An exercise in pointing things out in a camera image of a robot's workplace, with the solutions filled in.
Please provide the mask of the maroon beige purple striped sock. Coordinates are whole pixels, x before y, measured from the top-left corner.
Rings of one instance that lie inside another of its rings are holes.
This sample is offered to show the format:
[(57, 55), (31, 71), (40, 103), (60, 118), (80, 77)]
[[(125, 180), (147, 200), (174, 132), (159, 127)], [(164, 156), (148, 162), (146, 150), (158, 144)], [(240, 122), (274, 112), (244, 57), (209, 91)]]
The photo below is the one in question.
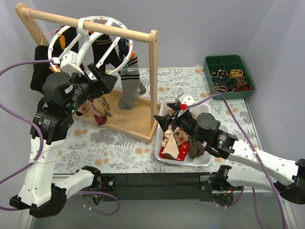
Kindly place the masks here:
[(82, 116), (93, 109), (93, 100), (88, 99), (80, 108), (76, 111), (77, 116)]

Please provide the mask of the beige orange green argyle sock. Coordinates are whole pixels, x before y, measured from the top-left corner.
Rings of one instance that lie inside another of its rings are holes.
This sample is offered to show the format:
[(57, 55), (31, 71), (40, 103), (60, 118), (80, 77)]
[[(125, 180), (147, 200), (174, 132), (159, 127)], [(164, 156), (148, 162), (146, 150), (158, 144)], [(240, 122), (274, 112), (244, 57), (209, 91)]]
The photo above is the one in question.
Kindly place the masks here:
[(112, 114), (112, 111), (111, 111), (111, 108), (110, 108), (110, 105), (109, 103), (107, 102), (106, 98), (103, 96), (101, 96), (100, 98), (98, 98), (98, 101), (100, 103), (100, 105), (102, 106), (103, 108), (103, 113), (106, 117), (113, 117), (113, 114)]

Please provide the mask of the white round clip hanger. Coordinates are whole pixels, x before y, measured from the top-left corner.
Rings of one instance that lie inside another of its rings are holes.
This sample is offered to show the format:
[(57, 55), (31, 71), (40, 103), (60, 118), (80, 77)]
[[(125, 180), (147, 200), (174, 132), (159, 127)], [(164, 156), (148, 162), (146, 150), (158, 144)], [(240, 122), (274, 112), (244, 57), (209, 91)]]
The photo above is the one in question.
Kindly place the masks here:
[[(74, 52), (77, 52), (77, 54), (78, 54), (77, 64), (81, 67), (81, 64), (83, 63), (83, 59), (84, 59), (87, 51), (90, 48), (92, 48), (92, 46), (91, 46), (92, 43), (98, 37), (100, 37), (101, 35), (104, 35), (105, 33), (85, 30), (82, 26), (78, 25), (78, 27), (76, 28), (77, 36), (75, 37), (75, 39), (69, 44), (69, 46), (67, 48), (64, 49), (64, 51), (62, 52), (62, 54), (59, 57), (52, 57), (53, 45), (54, 45), (55, 41), (59, 38), (59, 36), (61, 35), (62, 32), (66, 31), (70, 27), (71, 26), (67, 26), (67, 25), (63, 26), (53, 36), (53, 38), (49, 44), (49, 47), (48, 47), (48, 59), (54, 60), (53, 64), (57, 64), (59, 66), (63, 56), (65, 54), (67, 54), (69, 51), (74, 51)], [(108, 55), (113, 50), (113, 48), (116, 50), (116, 52), (119, 56), (118, 42), (119, 42), (120, 38), (122, 38), (122, 37), (117, 36), (114, 39), (111, 38), (112, 44), (111, 44), (110, 48), (106, 51), (106, 53), (102, 56), (102, 58), (99, 60), (99, 62), (97, 63), (96, 66), (98, 68), (104, 63), (105, 59), (108, 57)], [(133, 52), (133, 40), (130, 40), (130, 50), (129, 50), (128, 55), (124, 58), (123, 62), (117, 68), (115, 68), (113, 66), (112, 70), (108, 71), (107, 69), (105, 69), (105, 72), (108, 74), (119, 73), (124, 68), (124, 66), (127, 64), (127, 62), (129, 61), (132, 52)]]

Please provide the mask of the orange clothes clip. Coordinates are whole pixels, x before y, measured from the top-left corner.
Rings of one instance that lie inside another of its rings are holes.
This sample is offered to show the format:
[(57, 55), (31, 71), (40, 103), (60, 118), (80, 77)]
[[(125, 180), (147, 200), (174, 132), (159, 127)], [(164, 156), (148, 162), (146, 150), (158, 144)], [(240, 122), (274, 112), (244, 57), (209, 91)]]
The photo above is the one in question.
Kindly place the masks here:
[(60, 69), (58, 66), (56, 66), (56, 68), (53, 68), (53, 67), (50, 66), (49, 69), (50, 69), (51, 71), (53, 71), (54, 73), (61, 72), (61, 69)]

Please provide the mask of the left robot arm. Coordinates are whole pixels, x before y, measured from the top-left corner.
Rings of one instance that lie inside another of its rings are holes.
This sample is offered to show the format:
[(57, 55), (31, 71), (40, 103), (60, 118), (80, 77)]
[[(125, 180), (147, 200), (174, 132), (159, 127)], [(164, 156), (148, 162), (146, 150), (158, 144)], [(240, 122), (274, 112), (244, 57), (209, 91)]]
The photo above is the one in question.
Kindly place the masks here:
[(88, 66), (95, 79), (86, 73), (52, 73), (42, 86), (43, 106), (37, 110), (31, 128), (30, 168), (19, 193), (10, 199), (18, 210), (28, 209), (35, 218), (57, 215), (67, 199), (78, 192), (100, 195), (99, 169), (84, 166), (68, 178), (53, 183), (52, 177), (73, 115), (89, 99), (110, 93), (117, 77), (106, 74), (93, 63)]

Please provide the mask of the teal clothes clip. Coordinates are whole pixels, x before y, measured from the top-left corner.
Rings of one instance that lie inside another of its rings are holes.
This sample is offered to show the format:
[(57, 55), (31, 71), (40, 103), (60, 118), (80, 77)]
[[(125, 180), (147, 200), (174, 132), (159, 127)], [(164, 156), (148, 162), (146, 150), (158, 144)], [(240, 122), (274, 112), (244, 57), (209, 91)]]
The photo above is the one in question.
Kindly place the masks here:
[(122, 73), (128, 73), (129, 71), (130, 71), (130, 70), (129, 70), (128, 67), (124, 67), (124, 68), (121, 70)]

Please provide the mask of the beige sock in basket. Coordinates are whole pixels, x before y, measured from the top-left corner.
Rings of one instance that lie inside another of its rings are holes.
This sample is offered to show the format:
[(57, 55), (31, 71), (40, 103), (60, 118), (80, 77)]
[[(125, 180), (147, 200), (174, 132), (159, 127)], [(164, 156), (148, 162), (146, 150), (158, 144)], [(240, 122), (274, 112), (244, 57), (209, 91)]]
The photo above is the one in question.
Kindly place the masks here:
[(175, 138), (173, 136), (173, 131), (169, 127), (167, 131), (164, 132), (164, 139), (162, 141), (162, 157), (169, 160), (176, 160), (179, 155), (178, 146), (176, 144)]

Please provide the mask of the white plastic laundry basket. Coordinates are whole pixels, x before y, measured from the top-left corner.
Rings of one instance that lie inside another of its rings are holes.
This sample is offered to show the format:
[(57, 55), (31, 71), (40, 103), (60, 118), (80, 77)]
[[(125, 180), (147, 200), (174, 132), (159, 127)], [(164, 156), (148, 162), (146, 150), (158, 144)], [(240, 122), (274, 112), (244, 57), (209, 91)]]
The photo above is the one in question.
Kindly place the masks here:
[[(208, 104), (201, 104), (197, 107), (193, 107), (190, 109), (190, 112), (193, 115), (199, 115), (200, 113), (211, 113), (211, 108)], [(185, 153), (185, 156), (183, 156), (184, 160), (171, 160), (161, 157), (160, 151), (162, 148), (162, 140), (164, 137), (164, 132), (161, 129), (160, 125), (157, 124), (157, 130), (156, 130), (156, 143), (155, 143), (155, 152), (154, 155), (156, 159), (160, 162), (172, 164), (172, 165), (179, 165), (179, 166), (189, 166), (189, 167), (207, 167), (212, 162), (212, 156), (209, 155), (207, 152), (205, 152), (200, 157), (196, 157), (195, 159), (189, 158), (189, 154)]]

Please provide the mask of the grey striped sock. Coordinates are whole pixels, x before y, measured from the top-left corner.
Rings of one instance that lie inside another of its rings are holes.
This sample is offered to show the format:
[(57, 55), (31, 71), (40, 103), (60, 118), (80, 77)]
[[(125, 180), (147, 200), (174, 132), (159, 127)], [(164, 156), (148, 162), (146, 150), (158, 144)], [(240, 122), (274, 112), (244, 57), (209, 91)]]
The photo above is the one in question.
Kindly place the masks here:
[(131, 61), (129, 59), (129, 61), (127, 62), (127, 64), (124, 66), (124, 67), (128, 67), (128, 68), (138, 68), (138, 59), (137, 60), (134, 60), (134, 61)]
[(140, 95), (146, 93), (146, 88), (140, 80), (139, 69), (129, 68), (128, 73), (120, 71), (122, 96), (118, 102), (121, 110), (132, 110)]

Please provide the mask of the red sock in basket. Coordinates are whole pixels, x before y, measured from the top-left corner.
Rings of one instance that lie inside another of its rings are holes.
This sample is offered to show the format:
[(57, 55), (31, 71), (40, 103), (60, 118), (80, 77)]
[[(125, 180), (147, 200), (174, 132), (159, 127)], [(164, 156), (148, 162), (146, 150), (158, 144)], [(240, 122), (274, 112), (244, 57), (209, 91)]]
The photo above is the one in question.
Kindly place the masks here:
[[(180, 146), (178, 146), (178, 150), (179, 150), (179, 155), (175, 161), (183, 162), (189, 152), (189, 142), (187, 141), (187, 142), (181, 144)], [(161, 147), (159, 156), (160, 156), (160, 158), (165, 159), (162, 157), (162, 151), (163, 151), (163, 148)]]

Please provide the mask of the brown sock in basket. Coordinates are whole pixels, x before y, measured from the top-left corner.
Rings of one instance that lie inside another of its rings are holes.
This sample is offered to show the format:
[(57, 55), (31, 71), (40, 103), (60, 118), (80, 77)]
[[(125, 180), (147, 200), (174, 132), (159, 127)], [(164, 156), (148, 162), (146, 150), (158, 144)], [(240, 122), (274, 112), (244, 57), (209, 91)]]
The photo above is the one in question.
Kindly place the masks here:
[(195, 159), (196, 157), (200, 157), (204, 154), (205, 148), (202, 143), (197, 142), (191, 136), (188, 136), (189, 142), (189, 158)]

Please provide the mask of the black sock brown stripes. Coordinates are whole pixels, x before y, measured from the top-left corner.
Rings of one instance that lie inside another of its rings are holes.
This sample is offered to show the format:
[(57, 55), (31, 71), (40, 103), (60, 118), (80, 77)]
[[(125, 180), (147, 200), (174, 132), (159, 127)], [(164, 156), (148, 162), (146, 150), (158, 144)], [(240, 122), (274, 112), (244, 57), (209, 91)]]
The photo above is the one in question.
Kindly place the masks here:
[[(109, 35), (101, 35), (92, 43), (94, 64), (97, 65), (102, 56), (106, 53), (106, 51), (110, 48), (112, 44), (112, 40)], [(117, 68), (122, 63), (119, 58), (116, 50), (110, 52), (108, 57), (105, 59), (104, 63), (99, 67), (99, 69), (105, 72), (106, 65), (111, 64), (115, 68)]]

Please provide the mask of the floral table mat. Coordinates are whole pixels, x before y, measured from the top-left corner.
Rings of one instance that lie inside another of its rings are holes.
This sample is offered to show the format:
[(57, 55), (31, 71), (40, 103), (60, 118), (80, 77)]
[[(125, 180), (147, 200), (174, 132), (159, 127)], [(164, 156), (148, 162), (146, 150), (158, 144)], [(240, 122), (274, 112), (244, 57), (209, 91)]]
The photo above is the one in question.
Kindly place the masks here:
[[(186, 92), (196, 101), (210, 95), (202, 66), (171, 67), (158, 70), (158, 99), (174, 99)], [(261, 142), (243, 99), (209, 100), (213, 116), (221, 128), (242, 140), (250, 138), (255, 147)], [(73, 174), (83, 166), (93, 166), (103, 173), (171, 173), (213, 172), (230, 161), (213, 158), (207, 167), (177, 166), (161, 162), (154, 155), (155, 142), (146, 143), (132, 137), (77, 119), (59, 152), (56, 174)]]

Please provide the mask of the green compartment tray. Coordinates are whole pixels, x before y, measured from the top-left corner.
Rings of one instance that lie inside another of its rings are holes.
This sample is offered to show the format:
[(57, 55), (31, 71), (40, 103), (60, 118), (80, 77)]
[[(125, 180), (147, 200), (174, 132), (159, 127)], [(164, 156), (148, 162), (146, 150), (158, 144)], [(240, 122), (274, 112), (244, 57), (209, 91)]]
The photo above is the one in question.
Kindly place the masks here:
[(238, 55), (207, 56), (204, 73), (211, 94), (220, 93), (227, 100), (245, 99), (255, 91), (250, 74)]

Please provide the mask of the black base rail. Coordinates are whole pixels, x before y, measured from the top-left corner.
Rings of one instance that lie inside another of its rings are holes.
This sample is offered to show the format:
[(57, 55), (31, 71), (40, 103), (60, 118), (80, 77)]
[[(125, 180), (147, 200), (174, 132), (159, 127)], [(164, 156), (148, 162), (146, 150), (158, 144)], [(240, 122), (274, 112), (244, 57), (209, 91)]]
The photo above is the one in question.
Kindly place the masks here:
[(213, 201), (212, 191), (203, 188), (209, 173), (119, 173), (100, 174), (101, 191), (119, 200)]

